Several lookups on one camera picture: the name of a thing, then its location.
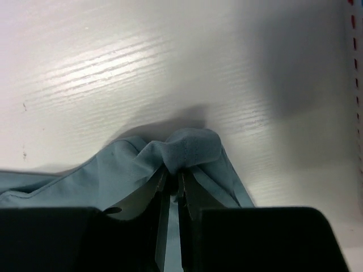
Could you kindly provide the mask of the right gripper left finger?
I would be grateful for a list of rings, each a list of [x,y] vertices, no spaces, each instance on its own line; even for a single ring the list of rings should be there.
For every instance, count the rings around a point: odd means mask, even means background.
[[[105,210],[1,210],[2,271],[163,271],[168,172]]]

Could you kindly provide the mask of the grey-blue t shirt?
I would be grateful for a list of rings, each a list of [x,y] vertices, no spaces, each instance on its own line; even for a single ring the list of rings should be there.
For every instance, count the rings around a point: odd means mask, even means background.
[[[170,205],[164,269],[183,271],[178,174],[196,181],[228,208],[252,208],[220,137],[208,129],[181,129],[165,141],[119,139],[84,164],[61,176],[1,173],[1,210],[34,207],[93,207],[105,210],[165,169]]]

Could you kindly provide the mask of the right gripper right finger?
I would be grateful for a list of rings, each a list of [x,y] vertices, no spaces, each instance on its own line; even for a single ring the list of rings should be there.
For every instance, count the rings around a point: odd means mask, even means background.
[[[184,271],[348,271],[326,217],[311,207],[228,208],[178,174]]]

